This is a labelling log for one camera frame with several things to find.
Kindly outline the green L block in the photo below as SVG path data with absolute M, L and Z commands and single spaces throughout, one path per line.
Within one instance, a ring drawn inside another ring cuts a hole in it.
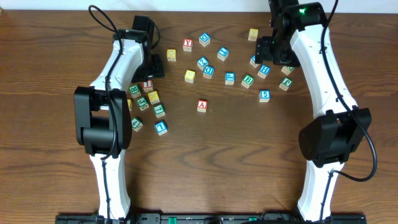
M 157 118 L 161 118 L 161 117 L 165 116 L 165 109 L 164 109 L 163 104 L 160 103 L 158 105 L 155 105 L 153 107 L 153 109 L 154 109 L 155 116 Z

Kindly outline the yellow block far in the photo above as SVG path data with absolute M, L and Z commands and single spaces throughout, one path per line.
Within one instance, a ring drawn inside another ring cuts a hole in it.
M 259 33 L 258 29 L 250 28 L 249 34 L 248 34 L 248 41 L 255 42 L 257 40 L 258 33 Z

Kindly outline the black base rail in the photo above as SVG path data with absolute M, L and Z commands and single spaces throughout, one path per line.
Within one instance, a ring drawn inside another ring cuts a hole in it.
M 305 223 L 298 216 L 288 213 L 268 212 L 263 215 L 161 215 L 140 213 L 118 220 L 107 221 L 93 215 L 57 215 L 55 224 L 118 223 L 118 224 L 240 224 L 240 223 Z

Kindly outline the blue P block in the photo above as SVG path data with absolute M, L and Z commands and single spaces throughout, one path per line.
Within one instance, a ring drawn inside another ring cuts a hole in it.
M 235 73 L 226 72 L 225 73 L 225 84 L 226 85 L 233 85 L 234 83 L 235 83 Z

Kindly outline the green B block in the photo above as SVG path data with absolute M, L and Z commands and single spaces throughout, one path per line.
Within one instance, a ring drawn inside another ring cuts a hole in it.
M 242 86 L 245 88 L 250 88 L 253 83 L 254 83 L 254 78 L 250 74 L 246 74 L 241 82 Z

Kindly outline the blue T block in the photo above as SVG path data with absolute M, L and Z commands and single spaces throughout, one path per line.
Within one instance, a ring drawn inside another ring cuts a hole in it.
M 164 121 L 160 121 L 154 125 L 155 130 L 159 136 L 168 132 L 167 125 Z

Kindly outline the blue D block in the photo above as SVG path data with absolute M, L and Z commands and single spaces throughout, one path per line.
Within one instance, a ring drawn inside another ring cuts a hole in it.
M 207 79 L 212 79 L 215 69 L 212 66 L 206 66 L 203 69 L 203 77 Z

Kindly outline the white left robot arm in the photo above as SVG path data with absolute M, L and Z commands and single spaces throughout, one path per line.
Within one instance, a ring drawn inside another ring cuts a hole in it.
M 100 196 L 92 223 L 126 223 L 131 205 L 124 156 L 132 137 L 127 94 L 132 83 L 164 77 L 160 56 L 152 53 L 156 25 L 136 16 L 131 29 L 113 31 L 113 51 L 90 86 L 74 92 L 76 139 L 92 161 Z

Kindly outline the green R block right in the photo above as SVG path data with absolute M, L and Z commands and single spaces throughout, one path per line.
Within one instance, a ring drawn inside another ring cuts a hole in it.
M 283 66 L 281 72 L 285 75 L 290 75 L 294 70 L 294 67 Z

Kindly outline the yellow G block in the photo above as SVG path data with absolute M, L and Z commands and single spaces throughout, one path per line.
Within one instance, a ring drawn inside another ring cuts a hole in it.
M 133 102 L 130 99 L 127 99 L 127 105 L 128 105 L 128 109 L 129 111 L 132 111 L 132 106 L 133 106 Z

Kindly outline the blue H block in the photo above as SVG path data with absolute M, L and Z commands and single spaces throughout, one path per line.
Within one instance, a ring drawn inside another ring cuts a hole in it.
M 270 67 L 268 67 L 267 65 L 261 65 L 257 75 L 259 77 L 265 79 L 268 76 L 268 74 L 270 73 L 270 71 L 271 71 Z

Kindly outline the red A block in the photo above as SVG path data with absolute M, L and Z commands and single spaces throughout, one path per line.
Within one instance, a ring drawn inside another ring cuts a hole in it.
M 206 100 L 198 100 L 197 111 L 206 113 L 208 107 L 208 102 Z

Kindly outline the blue 2 block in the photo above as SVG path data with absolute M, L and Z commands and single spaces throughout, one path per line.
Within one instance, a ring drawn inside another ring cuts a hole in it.
M 209 64 L 209 61 L 207 60 L 206 57 L 201 57 L 201 58 L 199 58 L 199 59 L 197 60 L 197 66 L 198 66 L 198 68 L 199 68 L 201 71 L 203 71 L 204 68 L 205 68 L 206 66 L 208 66 L 208 64 Z

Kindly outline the red I block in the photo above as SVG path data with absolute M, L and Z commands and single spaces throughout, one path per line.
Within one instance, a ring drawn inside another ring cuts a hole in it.
M 142 89 L 146 93 L 154 91 L 153 81 L 152 80 L 148 80 L 146 82 L 143 82 L 142 83 Z

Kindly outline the green J block right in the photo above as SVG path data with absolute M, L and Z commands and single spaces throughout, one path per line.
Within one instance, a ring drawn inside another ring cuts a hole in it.
M 281 81 L 279 88 L 287 91 L 293 84 L 293 80 L 289 77 L 284 77 L 283 80 Z

